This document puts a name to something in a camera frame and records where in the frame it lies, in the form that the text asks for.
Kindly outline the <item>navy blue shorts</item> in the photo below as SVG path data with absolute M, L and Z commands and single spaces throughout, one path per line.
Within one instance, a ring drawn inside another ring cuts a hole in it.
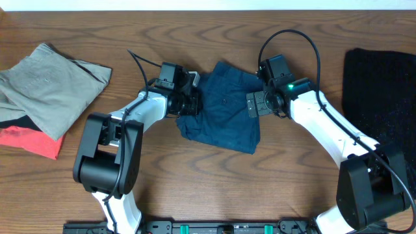
M 260 142 L 258 118 L 248 114 L 246 94 L 261 91 L 256 76 L 217 62 L 211 73 L 201 75 L 202 110 L 176 120 L 182 137 L 229 150 L 253 154 Z

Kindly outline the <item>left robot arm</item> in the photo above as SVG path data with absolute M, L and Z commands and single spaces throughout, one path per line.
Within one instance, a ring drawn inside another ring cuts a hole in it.
M 96 224 L 65 224 L 64 233 L 141 233 L 142 213 L 133 187 L 143 134 L 168 114 L 197 114 L 201 106 L 196 89 L 199 81 L 195 71 L 164 71 L 124 108 L 88 116 L 73 178 L 100 203 L 107 219 Z

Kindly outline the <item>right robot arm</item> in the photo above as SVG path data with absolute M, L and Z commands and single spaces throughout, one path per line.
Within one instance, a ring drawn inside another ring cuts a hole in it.
M 402 152 L 353 126 L 309 79 L 271 79 L 246 100 L 252 118 L 275 114 L 301 125 L 339 169 L 336 204 L 314 217 L 307 233 L 393 233 L 382 220 L 415 209 Z

